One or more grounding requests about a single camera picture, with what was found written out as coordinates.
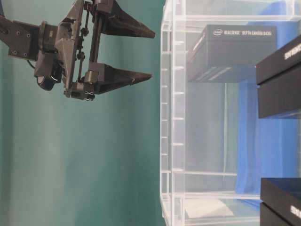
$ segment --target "stacked black boxes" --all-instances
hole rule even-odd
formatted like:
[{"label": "stacked black boxes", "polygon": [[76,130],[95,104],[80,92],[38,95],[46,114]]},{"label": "stacked black boxes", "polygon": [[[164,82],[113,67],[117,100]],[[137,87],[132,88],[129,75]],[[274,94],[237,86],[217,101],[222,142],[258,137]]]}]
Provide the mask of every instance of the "stacked black boxes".
[{"label": "stacked black boxes", "polygon": [[261,200],[261,226],[301,225],[301,178],[263,178]]},{"label": "stacked black boxes", "polygon": [[301,36],[256,66],[259,118],[300,118]]}]

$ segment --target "intel logo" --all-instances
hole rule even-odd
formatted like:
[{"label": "intel logo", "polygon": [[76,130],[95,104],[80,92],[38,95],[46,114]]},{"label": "intel logo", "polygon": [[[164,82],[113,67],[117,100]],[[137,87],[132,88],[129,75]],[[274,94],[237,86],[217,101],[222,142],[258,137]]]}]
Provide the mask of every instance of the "intel logo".
[{"label": "intel logo", "polygon": [[222,29],[216,29],[213,34],[216,36],[222,35]]}]

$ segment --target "white label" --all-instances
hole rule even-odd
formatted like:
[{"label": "white label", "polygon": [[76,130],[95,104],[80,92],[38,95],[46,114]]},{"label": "white label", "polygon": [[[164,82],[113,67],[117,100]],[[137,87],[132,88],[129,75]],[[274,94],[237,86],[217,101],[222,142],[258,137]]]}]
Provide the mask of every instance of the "white label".
[{"label": "white label", "polygon": [[301,219],[301,211],[294,206],[291,206],[291,213]]},{"label": "white label", "polygon": [[213,34],[216,36],[222,35],[222,29],[216,29]]},{"label": "white label", "polygon": [[286,52],[284,54],[284,60],[287,60],[287,59],[293,57],[294,55],[296,55],[299,52],[301,52],[301,44],[299,44],[298,46],[292,48],[290,51]]},{"label": "white label", "polygon": [[237,31],[237,30],[225,30],[216,29],[213,34],[219,35],[243,35],[243,36],[272,36],[272,31]]}]

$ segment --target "plastic bin wall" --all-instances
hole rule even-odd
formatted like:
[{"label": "plastic bin wall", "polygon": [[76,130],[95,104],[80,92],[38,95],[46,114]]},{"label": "plastic bin wall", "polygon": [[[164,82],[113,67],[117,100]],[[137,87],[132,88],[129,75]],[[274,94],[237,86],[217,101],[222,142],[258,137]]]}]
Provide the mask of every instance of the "plastic bin wall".
[{"label": "plastic bin wall", "polygon": [[[166,225],[258,226],[260,178],[300,176],[300,123],[259,120],[255,85],[256,63],[300,33],[300,5],[300,0],[166,1],[160,119]],[[214,42],[225,32],[216,25],[233,26],[228,32],[233,38]],[[261,28],[263,33],[248,33]],[[275,31],[269,46],[259,35],[273,33],[265,29]],[[242,40],[237,46],[236,30],[258,35],[256,44]]]}]

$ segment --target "cable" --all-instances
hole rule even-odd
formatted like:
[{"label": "cable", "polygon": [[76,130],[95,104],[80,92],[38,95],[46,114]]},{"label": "cable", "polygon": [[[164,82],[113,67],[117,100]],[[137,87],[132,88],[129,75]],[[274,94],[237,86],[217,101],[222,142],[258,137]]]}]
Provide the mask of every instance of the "cable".
[{"label": "cable", "polygon": [[28,60],[27,62],[28,62],[28,64],[30,65],[30,67],[32,67],[33,69],[36,69],[35,66],[33,66],[33,65],[30,63],[29,60]]}]

